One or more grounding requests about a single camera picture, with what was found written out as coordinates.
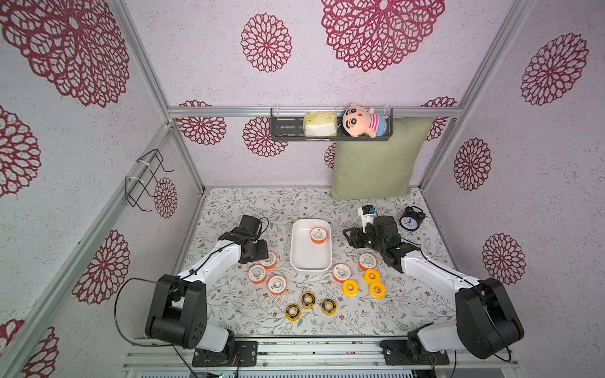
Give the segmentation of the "white plastic storage box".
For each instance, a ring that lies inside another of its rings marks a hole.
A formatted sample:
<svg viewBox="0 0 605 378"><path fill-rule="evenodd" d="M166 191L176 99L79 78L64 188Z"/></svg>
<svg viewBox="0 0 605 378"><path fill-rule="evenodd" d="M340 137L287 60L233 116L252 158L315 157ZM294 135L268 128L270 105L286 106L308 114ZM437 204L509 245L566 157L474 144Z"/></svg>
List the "white plastic storage box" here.
<svg viewBox="0 0 605 378"><path fill-rule="evenodd" d="M313 243L310 231L323 227L328 232L327 240L322 244ZM290 263L297 272L324 273L332 268L332 230L327 221L304 218L292 226Z"/></svg>

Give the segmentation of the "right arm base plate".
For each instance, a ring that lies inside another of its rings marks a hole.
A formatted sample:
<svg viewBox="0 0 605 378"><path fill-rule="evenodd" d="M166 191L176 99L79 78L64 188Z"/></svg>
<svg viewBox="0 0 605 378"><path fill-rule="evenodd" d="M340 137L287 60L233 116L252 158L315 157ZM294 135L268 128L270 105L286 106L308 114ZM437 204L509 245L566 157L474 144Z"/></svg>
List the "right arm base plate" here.
<svg viewBox="0 0 605 378"><path fill-rule="evenodd" d="M445 351L429 352L422 346L419 332L428 325L409 331L405 340L381 340L386 365L449 365L450 359Z"/></svg>

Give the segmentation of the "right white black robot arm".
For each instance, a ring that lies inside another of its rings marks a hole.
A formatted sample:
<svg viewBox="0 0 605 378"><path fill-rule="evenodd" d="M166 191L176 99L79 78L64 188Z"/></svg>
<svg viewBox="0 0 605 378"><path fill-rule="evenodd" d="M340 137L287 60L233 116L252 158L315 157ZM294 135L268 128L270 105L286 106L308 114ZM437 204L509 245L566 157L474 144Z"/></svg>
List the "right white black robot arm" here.
<svg viewBox="0 0 605 378"><path fill-rule="evenodd" d="M375 232L347 228L343 235L351 247L378 252L388 266L420 280L455 306L453 321L431 323L408 333L413 358L441 351L468 351L485 360L509 351L525 337L521 320L499 280L480 280L449 268L398 232L381 238Z"/></svg>

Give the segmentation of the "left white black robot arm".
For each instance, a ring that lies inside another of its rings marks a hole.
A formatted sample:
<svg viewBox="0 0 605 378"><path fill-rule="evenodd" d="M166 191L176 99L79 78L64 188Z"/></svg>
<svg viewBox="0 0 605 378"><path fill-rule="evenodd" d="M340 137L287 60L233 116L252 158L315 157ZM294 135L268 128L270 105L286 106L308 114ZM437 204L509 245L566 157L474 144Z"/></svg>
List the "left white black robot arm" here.
<svg viewBox="0 0 605 378"><path fill-rule="evenodd" d="M210 323L207 292L235 264L268 258L267 242L260 231L234 228L221 235L208 254L176 276L158 279L151 300L147 337L214 353L231 354L231 332Z"/></svg>

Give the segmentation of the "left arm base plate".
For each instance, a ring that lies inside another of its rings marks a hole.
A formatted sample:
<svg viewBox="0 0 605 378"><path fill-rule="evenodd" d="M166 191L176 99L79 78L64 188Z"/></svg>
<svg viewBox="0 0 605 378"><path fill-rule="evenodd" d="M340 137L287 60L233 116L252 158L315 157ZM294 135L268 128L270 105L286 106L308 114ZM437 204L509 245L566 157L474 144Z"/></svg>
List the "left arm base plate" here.
<svg viewBox="0 0 605 378"><path fill-rule="evenodd" d="M228 342L222 352L196 349L192 360L195 368L255 367L258 357L257 341Z"/></svg>

